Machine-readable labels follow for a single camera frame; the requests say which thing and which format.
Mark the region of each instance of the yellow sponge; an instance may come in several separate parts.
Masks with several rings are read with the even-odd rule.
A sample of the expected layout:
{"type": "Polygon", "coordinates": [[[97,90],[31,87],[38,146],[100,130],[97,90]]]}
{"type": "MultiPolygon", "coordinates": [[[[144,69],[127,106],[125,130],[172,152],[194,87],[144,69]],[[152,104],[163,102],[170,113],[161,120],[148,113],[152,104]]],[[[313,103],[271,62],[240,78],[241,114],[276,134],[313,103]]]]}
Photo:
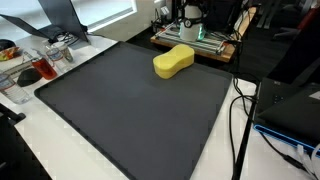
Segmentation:
{"type": "Polygon", "coordinates": [[[169,52],[153,59],[155,72],[163,79],[169,79],[178,71],[192,65],[194,50],[187,45],[179,44],[169,52]]]}

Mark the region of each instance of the window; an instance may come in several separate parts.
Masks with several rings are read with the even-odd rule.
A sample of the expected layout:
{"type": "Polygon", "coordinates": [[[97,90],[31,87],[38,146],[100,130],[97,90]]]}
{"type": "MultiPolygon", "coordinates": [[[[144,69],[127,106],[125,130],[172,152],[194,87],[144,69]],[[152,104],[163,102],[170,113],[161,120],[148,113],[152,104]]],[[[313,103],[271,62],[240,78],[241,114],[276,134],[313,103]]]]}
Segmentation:
{"type": "MultiPolygon", "coordinates": [[[[134,0],[71,0],[80,22],[89,29],[135,9],[134,0]]],[[[40,29],[50,24],[38,0],[1,0],[1,14],[16,16],[40,29]]],[[[0,17],[0,39],[18,40],[29,34],[0,17]]]]}

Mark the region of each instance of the red liquid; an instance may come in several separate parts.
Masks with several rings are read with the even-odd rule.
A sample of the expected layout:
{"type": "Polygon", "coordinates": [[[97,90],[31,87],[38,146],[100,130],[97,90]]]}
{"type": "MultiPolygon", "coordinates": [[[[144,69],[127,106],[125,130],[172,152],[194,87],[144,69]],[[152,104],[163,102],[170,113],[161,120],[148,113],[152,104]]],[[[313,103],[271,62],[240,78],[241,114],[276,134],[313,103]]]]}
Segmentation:
{"type": "Polygon", "coordinates": [[[32,65],[46,79],[51,80],[57,76],[56,71],[50,66],[46,59],[42,58],[38,61],[32,61],[32,65]]]}

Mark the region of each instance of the white cable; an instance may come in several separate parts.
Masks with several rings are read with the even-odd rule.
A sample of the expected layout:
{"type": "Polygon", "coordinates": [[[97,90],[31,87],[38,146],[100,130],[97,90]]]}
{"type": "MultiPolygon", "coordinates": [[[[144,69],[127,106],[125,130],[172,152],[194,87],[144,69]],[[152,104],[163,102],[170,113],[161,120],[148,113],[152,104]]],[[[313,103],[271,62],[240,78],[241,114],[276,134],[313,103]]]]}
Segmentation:
{"type": "Polygon", "coordinates": [[[320,150],[320,144],[318,144],[318,146],[313,150],[312,156],[311,156],[312,167],[318,179],[320,179],[320,167],[319,167],[320,160],[316,157],[316,155],[319,150],[320,150]]]}
{"type": "Polygon", "coordinates": [[[303,167],[307,170],[308,174],[312,177],[313,180],[317,180],[314,176],[311,160],[309,157],[306,157],[303,146],[298,144],[297,151],[300,158],[300,162],[302,163],[303,167]]]}

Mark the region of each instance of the black mat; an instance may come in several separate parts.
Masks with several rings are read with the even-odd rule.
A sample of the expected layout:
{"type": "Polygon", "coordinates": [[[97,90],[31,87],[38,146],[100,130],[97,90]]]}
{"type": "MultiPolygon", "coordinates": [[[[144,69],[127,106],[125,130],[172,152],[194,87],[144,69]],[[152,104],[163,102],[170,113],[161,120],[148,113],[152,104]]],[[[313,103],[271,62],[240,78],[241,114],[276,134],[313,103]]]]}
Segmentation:
{"type": "Polygon", "coordinates": [[[35,94],[128,178],[189,179],[232,76],[194,64],[163,80],[157,55],[118,43],[35,94]]]}

